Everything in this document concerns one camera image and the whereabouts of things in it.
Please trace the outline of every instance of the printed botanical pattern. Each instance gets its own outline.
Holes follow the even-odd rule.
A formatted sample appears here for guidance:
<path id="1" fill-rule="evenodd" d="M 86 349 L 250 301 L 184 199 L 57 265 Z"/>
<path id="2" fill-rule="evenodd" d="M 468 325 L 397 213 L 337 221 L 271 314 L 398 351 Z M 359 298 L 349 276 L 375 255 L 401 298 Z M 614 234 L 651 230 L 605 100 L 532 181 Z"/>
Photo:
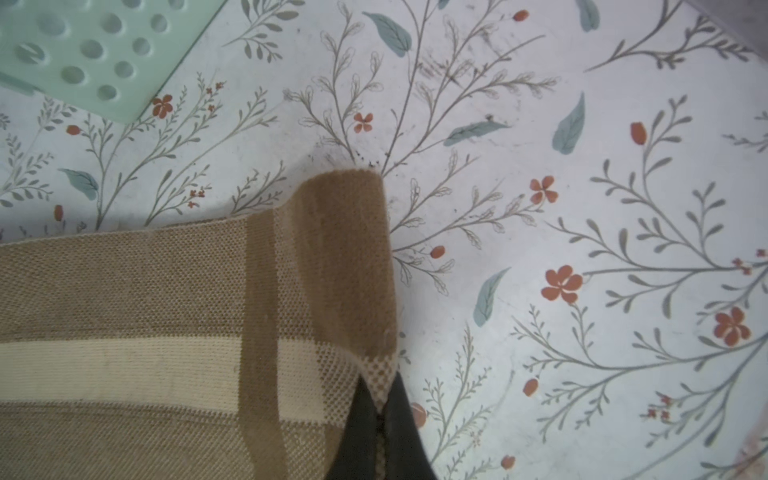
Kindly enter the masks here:
<path id="1" fill-rule="evenodd" d="M 279 48 L 274 42 L 275 33 L 283 31 L 280 25 L 283 22 L 293 20 L 299 16 L 299 12 L 291 10 L 291 7 L 304 5 L 304 0 L 240 0 L 248 22 L 248 28 L 236 38 L 233 38 L 224 46 L 232 44 L 243 45 L 243 53 L 248 58 L 259 60 L 266 59 L 267 63 L 282 60 L 283 56 L 277 51 Z"/>
<path id="2" fill-rule="evenodd" d="M 121 130 L 113 122 L 93 118 L 91 114 L 88 114 L 81 125 L 73 124 L 67 128 L 70 135 L 82 137 L 87 141 L 88 147 L 85 151 L 98 165 L 98 169 L 92 170 L 93 173 L 59 169 L 67 175 L 72 187 L 95 202 L 96 230 L 101 227 L 123 189 L 139 178 L 144 167 L 158 161 L 173 161 L 177 156 L 183 158 L 182 162 L 170 163 L 157 187 L 153 189 L 154 198 L 151 199 L 144 225 L 148 226 L 157 216 L 166 212 L 174 211 L 182 215 L 185 209 L 200 206 L 205 192 L 210 190 L 211 186 L 203 183 L 210 164 L 199 163 L 229 139 L 253 127 L 269 127 L 276 121 L 276 117 L 265 114 L 266 92 L 259 89 L 253 94 L 253 99 L 246 101 L 244 108 L 237 112 L 237 120 L 229 133 L 213 143 L 209 140 L 205 143 L 208 144 L 207 147 L 200 148 L 206 133 L 204 131 L 213 122 L 218 122 L 219 116 L 226 111 L 220 98 L 225 88 L 226 82 L 213 78 L 206 81 L 198 74 L 196 94 L 190 95 L 187 87 L 184 87 L 175 100 L 172 94 L 155 98 L 143 118 L 125 125 Z M 127 148 L 129 142 L 135 142 L 137 137 L 155 137 L 157 140 L 149 151 Z M 132 154 L 130 161 L 125 160 L 126 153 Z M 243 188 L 238 188 L 237 199 L 233 199 L 233 213 L 273 204 L 280 192 L 266 191 L 277 182 L 285 180 L 280 176 L 282 171 L 281 166 L 280 172 L 273 175 L 272 180 L 267 178 L 266 183 L 256 192 L 256 196 L 250 199 L 247 190 L 257 181 L 258 173 L 248 177 Z"/>
<path id="3" fill-rule="evenodd" d="M 55 130 L 76 111 L 74 107 L 45 97 L 37 117 L 38 129 L 28 146 L 24 146 L 18 134 L 8 134 L 5 146 L 8 148 L 9 172 L 0 187 L 0 207 L 13 207 L 14 202 L 25 200 L 49 200 L 53 193 L 50 184 L 41 182 L 35 176 L 51 163 L 54 156 L 50 152 L 35 153 L 35 144 L 41 134 Z M 0 114 L 0 127 L 3 130 L 7 130 L 10 123 L 11 119 L 7 115 Z"/>
<path id="4" fill-rule="evenodd" d="M 569 229 L 562 219 L 558 220 L 557 225 L 552 225 L 557 231 L 568 234 L 570 243 L 596 245 L 597 248 L 588 254 L 590 258 L 610 257 L 618 263 L 616 268 L 583 273 L 575 273 L 569 265 L 546 272 L 546 286 L 541 295 L 552 302 L 562 299 L 564 307 L 570 310 L 575 346 L 565 344 L 560 336 L 551 339 L 552 330 L 545 327 L 536 306 L 531 305 L 528 320 L 514 319 L 514 336 L 536 342 L 541 347 L 541 355 L 532 356 L 525 364 L 525 368 L 537 375 L 540 382 L 546 380 L 548 367 L 557 369 L 568 365 L 592 372 L 592 375 L 584 375 L 590 380 L 579 380 L 576 377 L 551 387 L 545 393 L 541 403 L 545 407 L 545 415 L 538 419 L 545 442 L 548 435 L 552 435 L 553 426 L 557 426 L 558 430 L 566 425 L 573 425 L 577 430 L 591 426 L 604 414 L 605 409 L 610 408 L 611 391 L 620 390 L 621 385 L 626 385 L 639 372 L 662 370 L 665 371 L 662 376 L 685 375 L 680 377 L 676 389 L 657 392 L 648 398 L 647 410 L 636 413 L 640 419 L 654 425 L 650 428 L 650 438 L 645 447 L 659 450 L 659 453 L 654 461 L 627 478 L 644 478 L 646 472 L 689 445 L 713 445 L 729 418 L 727 413 L 731 407 L 731 392 L 744 369 L 754 361 L 762 361 L 757 359 L 762 358 L 763 347 L 768 343 L 764 322 L 753 318 L 748 310 L 750 299 L 756 295 L 757 290 L 768 293 L 764 283 L 768 262 L 761 260 L 766 255 L 765 250 L 757 249 L 755 260 L 751 262 L 741 260 L 737 256 L 739 253 L 735 252 L 733 256 L 736 258 L 725 264 L 707 249 L 708 240 L 725 228 L 722 223 L 715 223 L 721 217 L 718 209 L 726 205 L 725 200 L 714 196 L 716 184 L 712 182 L 702 191 L 693 190 L 693 205 L 696 209 L 688 210 L 682 216 L 670 211 L 650 194 L 650 183 L 673 161 L 672 157 L 659 158 L 664 155 L 665 145 L 682 142 L 678 133 L 683 133 L 682 130 L 692 121 L 691 117 L 681 115 L 686 103 L 686 96 L 670 99 L 669 109 L 658 112 L 650 122 L 650 130 L 645 127 L 645 122 L 631 123 L 627 138 L 641 148 L 641 161 L 637 169 L 630 172 L 626 182 L 610 175 L 610 160 L 604 162 L 601 177 L 591 178 L 592 182 L 607 188 L 608 196 L 619 197 L 621 204 L 635 205 L 645 210 L 645 215 L 637 221 L 639 227 L 634 228 L 636 234 L 631 235 L 630 229 L 623 227 L 619 229 L 616 240 L 612 241 L 605 229 L 601 229 L 593 220 L 586 221 L 588 231 Z M 683 204 L 674 207 L 685 208 Z M 687 218 L 689 224 L 682 225 L 673 220 L 681 217 Z M 632 237 L 637 241 L 635 244 L 631 242 Z M 640 255 L 640 249 L 646 245 L 652 253 Z M 645 260 L 654 257 L 659 259 L 658 262 Z M 685 258 L 697 260 L 684 263 Z M 729 279 L 734 279 L 734 274 L 745 280 L 735 286 L 731 285 L 735 281 Z M 646 352 L 648 361 L 627 365 L 598 358 L 592 347 L 594 335 L 601 326 L 591 318 L 594 307 L 579 304 L 578 292 L 584 284 L 584 278 L 591 280 L 602 276 L 625 277 L 630 284 L 636 286 L 625 293 L 607 290 L 606 307 L 609 309 L 621 306 L 625 313 L 629 313 L 633 302 L 655 299 L 661 295 L 658 312 L 663 317 L 670 319 L 674 316 L 677 321 L 690 322 L 693 319 L 697 323 L 706 322 L 704 325 L 710 334 L 698 337 L 702 353 L 686 356 L 676 352 L 675 342 L 670 341 L 667 324 L 645 319 L 644 322 L 659 326 L 646 327 L 645 332 L 634 331 L 635 341 L 631 347 Z M 698 311 L 673 308 L 676 295 L 685 291 L 692 279 L 699 282 L 698 288 L 701 288 L 702 282 L 706 282 L 720 286 L 723 293 L 708 301 Z M 690 301 L 684 308 L 690 308 Z M 672 369 L 680 366 L 686 369 Z M 720 374 L 713 374 L 725 368 L 731 370 L 724 378 Z M 764 449 L 752 450 L 752 455 L 745 455 L 732 465 L 702 463 L 701 468 L 705 471 L 697 478 L 732 475 L 747 468 L 765 453 Z"/>
<path id="5" fill-rule="evenodd" d="M 510 470 L 515 466 L 514 456 L 482 458 L 480 454 L 478 457 L 478 447 L 481 446 L 488 420 L 504 401 L 515 373 L 512 372 L 508 377 L 502 397 L 495 403 L 485 403 L 488 398 L 484 398 L 481 391 L 488 381 L 491 367 L 485 367 L 482 371 L 475 367 L 478 358 L 473 341 L 472 332 L 467 326 L 462 349 L 456 353 L 453 379 L 425 379 L 425 405 L 411 404 L 416 425 L 423 427 L 422 435 L 425 435 L 428 442 L 433 440 L 432 435 L 437 438 L 434 452 L 428 452 L 427 455 L 435 473 L 444 480 L 490 478 L 485 474 Z M 458 390 L 447 387 L 447 382 L 456 382 Z"/>
<path id="6" fill-rule="evenodd" d="M 488 35 L 493 35 L 495 31 L 493 18 L 497 17 L 497 11 L 505 3 L 505 0 L 489 1 L 479 12 L 474 25 L 468 31 L 460 31 L 452 20 L 448 10 L 455 6 L 448 2 L 435 3 L 427 0 L 420 7 L 423 8 L 422 13 L 418 13 L 410 2 L 403 2 L 402 7 L 408 12 L 413 22 L 413 25 L 408 26 L 398 24 L 388 15 L 363 12 L 363 15 L 375 25 L 382 43 L 395 54 L 396 58 L 390 58 L 389 61 L 407 62 L 409 72 L 407 92 L 402 101 L 392 103 L 390 112 L 392 118 L 385 115 L 379 116 L 376 112 L 364 111 L 363 108 L 366 95 L 379 92 L 384 88 L 384 85 L 378 81 L 383 56 L 378 52 L 371 54 L 367 78 L 347 73 L 355 61 L 355 50 L 349 47 L 349 44 L 353 37 L 361 35 L 365 24 L 354 22 L 353 13 L 344 4 L 339 4 L 339 10 L 344 18 L 341 34 L 335 38 L 327 32 L 321 34 L 323 45 L 330 52 L 333 61 L 329 76 L 315 77 L 314 85 L 307 87 L 304 91 L 285 91 L 287 99 L 301 103 L 306 110 L 307 116 L 300 123 L 305 127 L 317 128 L 321 132 L 321 141 L 324 144 L 341 148 L 354 164 L 363 161 L 355 147 L 355 135 L 380 128 L 380 122 L 388 122 L 387 128 L 392 131 L 392 135 L 388 136 L 389 140 L 381 145 L 383 162 L 377 162 L 376 165 L 384 177 L 404 168 L 408 162 L 415 160 L 416 156 L 424 151 L 439 145 L 452 148 L 450 153 L 446 153 L 448 163 L 442 180 L 434 182 L 416 177 L 410 179 L 410 201 L 407 211 L 390 212 L 392 221 L 390 233 L 395 239 L 399 236 L 398 230 L 402 228 L 420 229 L 425 225 L 427 222 L 422 216 L 424 205 L 429 203 L 430 207 L 434 207 L 440 197 L 453 194 L 457 176 L 466 175 L 465 172 L 479 160 L 479 157 L 471 154 L 460 154 L 458 146 L 454 147 L 455 145 L 469 138 L 491 136 L 496 131 L 508 128 L 507 125 L 493 118 L 486 118 L 463 125 L 458 124 L 447 137 L 437 136 L 438 126 L 457 121 L 451 113 L 458 105 L 469 101 L 475 95 L 483 94 L 488 98 L 499 99 L 504 93 L 516 94 L 522 88 L 539 98 L 555 85 L 554 79 L 537 80 L 531 72 L 512 75 L 508 69 L 502 67 L 505 62 L 511 60 L 511 55 L 516 51 L 528 47 L 543 35 L 522 41 L 506 51 L 495 54 L 495 57 L 487 59 L 467 57 L 466 53 L 471 45 L 479 43 Z M 435 25 L 438 22 L 433 20 L 438 10 L 446 11 L 444 27 Z M 450 55 L 443 61 L 445 67 L 441 72 L 419 75 L 425 69 L 423 55 L 430 48 L 429 39 L 434 38 L 434 34 L 431 33 L 434 28 L 446 29 L 451 45 Z M 457 89 L 449 88 L 453 84 L 460 84 L 462 87 L 457 92 Z M 581 119 L 575 120 L 575 123 L 583 124 L 583 102 L 581 105 Z M 406 116 L 413 114 L 416 108 L 427 114 L 426 122 L 419 131 L 406 133 L 404 120 Z M 575 139 L 571 140 L 571 138 L 578 137 L 578 134 L 570 133 L 569 135 L 568 142 L 575 144 Z M 422 192 L 423 184 L 428 187 Z M 525 195 L 520 194 L 504 205 L 501 203 L 504 193 L 499 190 L 499 186 L 484 193 L 477 187 L 472 187 L 471 191 L 465 195 L 470 199 L 469 205 L 462 212 L 457 212 L 452 219 L 445 219 L 437 229 L 424 232 L 420 240 L 405 244 L 394 243 L 394 259 L 399 265 L 400 280 L 403 283 L 410 284 L 413 274 L 421 273 L 432 279 L 440 293 L 448 295 L 447 286 L 441 277 L 451 271 L 455 261 L 442 258 L 446 252 L 445 246 L 441 244 L 445 233 L 452 230 L 461 231 L 472 246 L 480 249 L 482 248 L 481 234 L 487 231 L 483 227 L 491 227 L 497 233 L 504 233 L 505 223 L 513 217 L 523 220 L 528 225 L 534 225 L 535 220 L 532 214 L 541 213 L 545 203 L 541 200 L 526 203 Z"/>
<path id="7" fill-rule="evenodd" d="M 669 0 L 663 0 L 659 21 L 648 35 L 645 35 L 629 46 L 625 45 L 625 40 L 620 41 L 608 60 L 590 67 L 586 71 L 597 70 L 616 60 L 638 55 L 654 59 L 659 70 L 664 67 L 674 70 L 685 61 L 685 55 L 696 50 L 715 51 L 721 58 L 726 60 L 729 58 L 738 58 L 741 61 L 750 60 L 748 55 L 751 53 L 750 49 L 731 40 L 714 23 L 702 15 L 698 16 L 693 25 L 685 29 L 683 32 L 683 42 L 676 48 L 670 48 L 669 50 L 650 50 L 645 48 L 646 42 L 664 29 L 682 4 L 682 0 L 679 0 L 670 8 Z"/>
<path id="8" fill-rule="evenodd" d="M 763 110 L 761 115 L 755 117 L 757 121 L 768 121 L 768 111 Z M 763 134 L 763 138 L 750 140 L 745 137 L 737 137 L 733 134 L 723 135 L 730 140 L 736 146 L 744 146 L 745 148 L 756 148 L 757 153 L 762 154 L 766 148 L 768 148 L 768 132 Z"/>
<path id="9" fill-rule="evenodd" d="M 439 478 L 764 480 L 764 62 L 679 0 L 305 2 L 225 5 L 133 124 L 4 91 L 0 241 L 376 169 Z"/>

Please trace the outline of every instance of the flower print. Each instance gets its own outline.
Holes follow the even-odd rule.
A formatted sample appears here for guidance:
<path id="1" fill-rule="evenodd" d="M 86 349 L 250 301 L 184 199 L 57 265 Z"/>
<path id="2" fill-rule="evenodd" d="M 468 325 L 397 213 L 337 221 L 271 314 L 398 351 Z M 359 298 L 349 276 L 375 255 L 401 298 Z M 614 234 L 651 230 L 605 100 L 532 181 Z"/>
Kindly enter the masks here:
<path id="1" fill-rule="evenodd" d="M 531 180 L 531 190 L 536 192 L 531 196 L 531 202 L 533 202 L 534 205 L 538 205 L 544 200 L 544 197 L 547 197 L 547 201 L 550 204 L 553 204 L 558 199 L 558 192 L 549 190 L 549 187 L 551 187 L 553 183 L 554 177 L 551 175 L 544 177 L 544 179 L 541 180 L 541 183 L 536 179 Z"/>
<path id="2" fill-rule="evenodd" d="M 525 396 L 531 396 L 534 393 L 536 393 L 537 389 L 538 389 L 538 380 L 530 379 L 525 383 L 525 386 L 523 387 L 523 393 L 525 394 Z"/>
<path id="3" fill-rule="evenodd" d="M 152 114 L 155 117 L 165 118 L 166 115 L 174 111 L 174 106 L 170 104 L 170 101 L 174 98 L 170 95 L 165 95 L 163 99 L 155 98 L 152 101 L 152 105 L 154 105 L 154 109 L 152 110 Z"/>
<path id="4" fill-rule="evenodd" d="M 504 470 L 509 470 L 514 466 L 515 466 L 515 457 L 511 455 L 505 455 L 505 457 L 502 458 L 502 468 Z"/>
<path id="5" fill-rule="evenodd" d="M 553 302 L 560 295 L 563 296 L 563 300 L 567 303 L 573 303 L 578 300 L 578 295 L 574 292 L 581 288 L 584 279 L 581 275 L 574 275 L 573 272 L 574 269 L 570 265 L 561 266 L 557 272 L 548 270 L 546 275 L 547 283 L 551 286 L 542 289 L 541 295 Z"/>
<path id="6" fill-rule="evenodd" d="M 512 16 L 512 19 L 515 20 L 516 22 L 522 22 L 523 20 L 528 18 L 529 15 L 530 14 L 528 13 L 528 10 L 521 10 L 521 11 L 515 13 Z"/>
<path id="7" fill-rule="evenodd" d="M 413 422 L 416 424 L 416 428 L 420 429 L 424 426 L 425 423 L 427 423 L 427 416 L 429 415 L 418 403 L 412 403 L 411 404 L 411 413 L 413 414 Z"/>
<path id="8" fill-rule="evenodd" d="M 714 330 L 715 337 L 725 339 L 728 346 L 736 345 L 740 339 L 748 339 L 752 335 L 750 329 L 741 323 L 744 321 L 744 312 L 735 306 L 730 309 L 730 315 L 720 312 L 715 316 L 717 326 Z"/>
<path id="9" fill-rule="evenodd" d="M 361 130 L 364 131 L 371 131 L 373 130 L 373 127 L 370 125 L 371 121 L 373 120 L 373 114 L 367 114 L 365 118 L 362 117 L 362 114 L 360 112 L 357 112 L 355 114 L 355 121 L 359 122 L 357 125 L 355 125 L 355 133 L 360 133 Z"/>
<path id="10" fill-rule="evenodd" d="M 632 136 L 632 141 L 638 145 L 645 145 L 648 140 L 648 133 L 645 131 L 645 125 L 642 122 L 636 121 L 629 126 L 629 133 Z"/>
<path id="11" fill-rule="evenodd" d="M 445 255 L 445 247 L 443 245 L 438 245 L 437 247 L 433 248 L 431 252 L 429 252 L 429 256 L 437 260 L 438 258 Z"/>

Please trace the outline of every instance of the leaf print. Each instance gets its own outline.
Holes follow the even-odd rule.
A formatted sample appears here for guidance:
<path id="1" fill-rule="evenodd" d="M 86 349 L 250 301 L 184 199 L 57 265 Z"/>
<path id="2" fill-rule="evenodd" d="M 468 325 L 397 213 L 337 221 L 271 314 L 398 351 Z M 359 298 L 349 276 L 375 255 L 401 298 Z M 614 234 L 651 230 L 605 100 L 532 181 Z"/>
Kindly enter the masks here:
<path id="1" fill-rule="evenodd" d="M 576 142 L 584 130 L 584 92 L 581 92 L 578 104 L 573 111 L 558 125 L 552 138 L 552 148 L 563 155 L 570 154 L 576 148 Z"/>
<path id="2" fill-rule="evenodd" d="M 509 267 L 503 269 L 501 272 L 492 275 L 488 278 L 480 288 L 480 294 L 478 294 L 478 302 L 475 304 L 475 323 L 477 326 L 485 325 L 485 322 L 491 318 L 493 313 L 493 299 L 496 295 L 496 289 L 502 281 L 504 274 L 507 273 Z"/>
<path id="3" fill-rule="evenodd" d="M 250 2 L 248 0 L 240 0 L 240 6 L 243 7 L 243 13 L 250 20 Z"/>
<path id="4" fill-rule="evenodd" d="M 592 0 L 576 0 L 581 13 L 581 29 L 584 31 L 597 30 L 600 26 L 600 12 Z"/>
<path id="5" fill-rule="evenodd" d="M 448 138 L 442 142 L 446 147 L 450 147 L 453 144 L 457 144 L 462 140 L 466 140 L 471 137 L 482 137 L 485 134 L 489 134 L 493 131 L 497 131 L 499 128 L 510 128 L 506 125 L 496 123 L 494 121 L 481 121 L 476 124 L 465 125 L 464 127 L 455 128 Z"/>
<path id="6" fill-rule="evenodd" d="M 406 52 L 411 49 L 411 34 L 386 15 L 367 12 L 362 14 L 373 20 L 373 23 L 376 24 L 376 30 L 379 31 L 379 37 L 386 43 L 386 46 L 394 51 L 398 57 L 406 56 Z"/>
<path id="7" fill-rule="evenodd" d="M 98 183 L 96 183 L 96 179 L 91 174 L 82 170 L 70 170 L 68 168 L 59 168 L 59 171 L 67 174 L 72 187 L 81 191 L 89 200 L 96 200 Z"/>

